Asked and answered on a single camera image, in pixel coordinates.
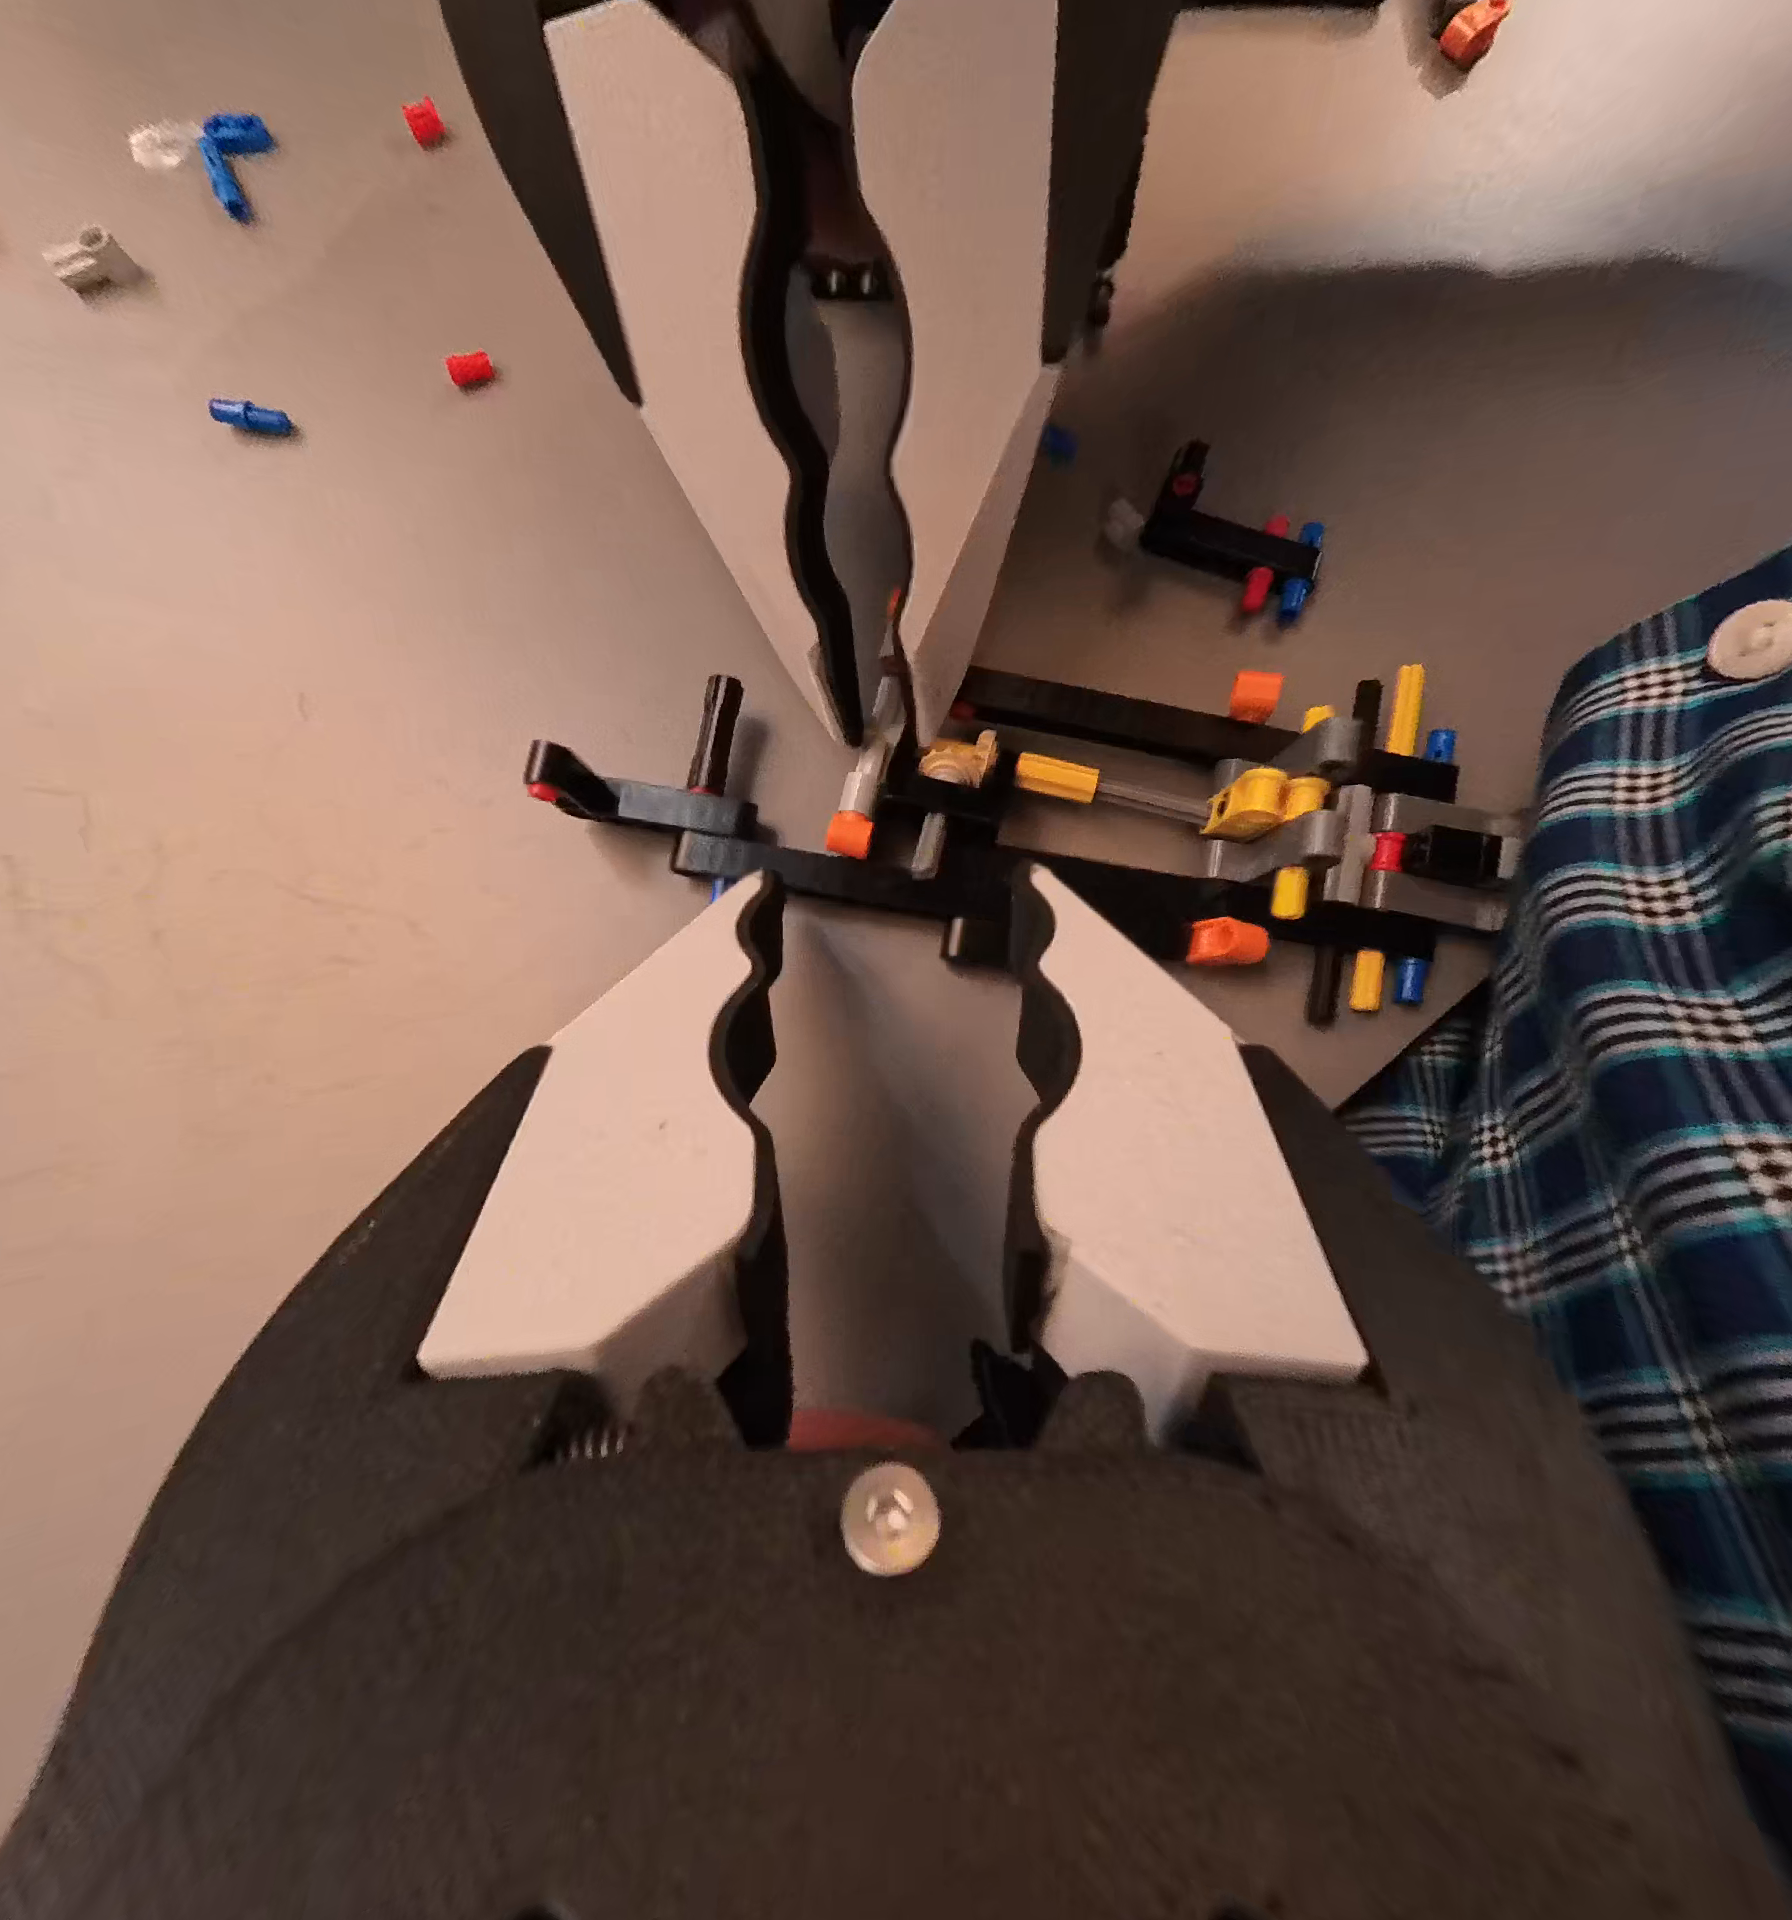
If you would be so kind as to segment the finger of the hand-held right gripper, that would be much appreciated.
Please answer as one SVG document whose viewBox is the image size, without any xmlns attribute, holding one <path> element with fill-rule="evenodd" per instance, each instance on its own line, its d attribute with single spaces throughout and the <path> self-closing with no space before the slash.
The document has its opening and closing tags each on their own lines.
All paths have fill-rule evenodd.
<svg viewBox="0 0 1792 1920">
<path fill-rule="evenodd" d="M 832 450 L 790 351 L 807 199 L 782 90 L 659 4 L 589 4 L 542 35 L 640 416 L 786 672 L 859 745 Z"/>
<path fill-rule="evenodd" d="M 1056 368 L 1045 360 L 1054 1 L 895 1 L 852 66 L 860 199 L 908 331 L 889 476 L 914 737 L 937 733 L 992 605 Z"/>
</svg>

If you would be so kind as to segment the grey orange-ended lego link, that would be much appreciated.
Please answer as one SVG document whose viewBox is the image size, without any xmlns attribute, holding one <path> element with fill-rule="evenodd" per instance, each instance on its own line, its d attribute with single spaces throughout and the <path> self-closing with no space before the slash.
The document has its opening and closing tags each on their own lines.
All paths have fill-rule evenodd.
<svg viewBox="0 0 1792 1920">
<path fill-rule="evenodd" d="M 870 858 L 884 783 L 907 731 L 908 707 L 905 687 L 897 674 L 887 670 L 864 725 L 859 756 L 850 777 L 845 780 L 825 831 L 823 851 L 829 854 L 852 860 Z"/>
</svg>

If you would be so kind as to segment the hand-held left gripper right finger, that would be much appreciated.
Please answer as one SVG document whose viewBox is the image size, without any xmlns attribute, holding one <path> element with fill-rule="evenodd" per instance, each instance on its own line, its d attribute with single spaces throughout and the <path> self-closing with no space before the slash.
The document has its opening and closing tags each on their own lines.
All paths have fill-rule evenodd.
<svg viewBox="0 0 1792 1920">
<path fill-rule="evenodd" d="M 1358 1380 L 1370 1351 L 1233 1029 L 1050 867 L 1011 882 L 1004 1303 L 1034 1375 L 1115 1375 L 1150 1441 L 1216 1379 Z"/>
</svg>

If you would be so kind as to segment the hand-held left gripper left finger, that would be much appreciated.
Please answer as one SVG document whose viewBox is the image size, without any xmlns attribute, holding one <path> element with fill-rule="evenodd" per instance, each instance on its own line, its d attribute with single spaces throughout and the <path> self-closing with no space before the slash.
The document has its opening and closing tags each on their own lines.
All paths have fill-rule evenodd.
<svg viewBox="0 0 1792 1920">
<path fill-rule="evenodd" d="M 756 1097 L 776 1066 L 776 878 L 733 884 L 550 1042 L 417 1345 L 432 1379 L 566 1370 L 618 1409 L 688 1368 L 788 1432 L 788 1258 Z"/>
</svg>

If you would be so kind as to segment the black lego gear frame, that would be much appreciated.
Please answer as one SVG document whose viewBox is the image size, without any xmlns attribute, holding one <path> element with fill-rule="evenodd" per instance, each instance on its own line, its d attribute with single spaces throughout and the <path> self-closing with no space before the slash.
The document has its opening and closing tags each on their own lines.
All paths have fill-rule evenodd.
<svg viewBox="0 0 1792 1920">
<path fill-rule="evenodd" d="M 954 878 L 1001 848 L 1011 770 L 994 731 L 895 747 L 872 820 L 895 830 L 895 860 L 908 879 Z"/>
</svg>

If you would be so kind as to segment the small black lego assembly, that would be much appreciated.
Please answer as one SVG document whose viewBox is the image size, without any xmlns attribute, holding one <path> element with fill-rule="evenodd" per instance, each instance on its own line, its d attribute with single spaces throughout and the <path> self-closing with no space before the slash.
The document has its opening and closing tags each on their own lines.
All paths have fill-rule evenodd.
<svg viewBox="0 0 1792 1920">
<path fill-rule="evenodd" d="M 1326 528 L 1289 515 L 1264 526 L 1206 511 L 1201 494 L 1211 448 L 1206 439 L 1178 443 L 1151 503 L 1115 497 L 1100 515 L 1102 543 L 1126 557 L 1143 555 L 1229 580 L 1241 589 L 1241 615 L 1274 609 L 1280 626 L 1297 624 L 1313 594 Z"/>
</svg>

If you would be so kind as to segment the black lego chassis assembly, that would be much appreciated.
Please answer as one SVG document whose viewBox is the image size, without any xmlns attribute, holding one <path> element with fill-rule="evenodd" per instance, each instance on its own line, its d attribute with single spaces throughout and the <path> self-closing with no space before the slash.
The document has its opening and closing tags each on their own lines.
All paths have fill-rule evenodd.
<svg viewBox="0 0 1792 1920">
<path fill-rule="evenodd" d="M 524 793 L 596 828 L 659 831 L 670 869 L 714 892 L 768 874 L 790 895 L 929 922 L 946 962 L 999 969 L 1011 943 L 1011 882 L 1043 863 L 1136 948 L 1206 972 L 1255 969 L 1274 948 L 1310 953 L 1305 1018 L 1342 1003 L 1420 1005 L 1448 940 L 1489 943 L 1528 830 L 1516 814 L 1460 803 L 1451 731 L 1420 727 L 1425 674 L 1366 679 L 1345 713 L 1313 705 L 1274 725 L 1282 679 L 1245 670 L 1224 713 L 973 668 L 947 728 L 903 743 L 994 731 L 1013 757 L 1001 848 L 959 876 L 914 882 L 895 830 L 870 858 L 775 842 L 729 790 L 742 686 L 706 687 L 682 784 L 614 779 L 538 738 Z"/>
</svg>

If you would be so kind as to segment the light grey lego connector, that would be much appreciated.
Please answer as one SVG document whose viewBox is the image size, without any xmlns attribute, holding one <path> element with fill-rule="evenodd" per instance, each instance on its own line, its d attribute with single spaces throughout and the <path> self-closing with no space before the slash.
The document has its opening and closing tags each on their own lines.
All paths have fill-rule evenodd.
<svg viewBox="0 0 1792 1920">
<path fill-rule="evenodd" d="M 52 276 L 79 298 L 132 289 L 144 280 L 140 264 L 103 225 L 80 226 L 69 242 L 43 248 L 41 257 Z"/>
</svg>

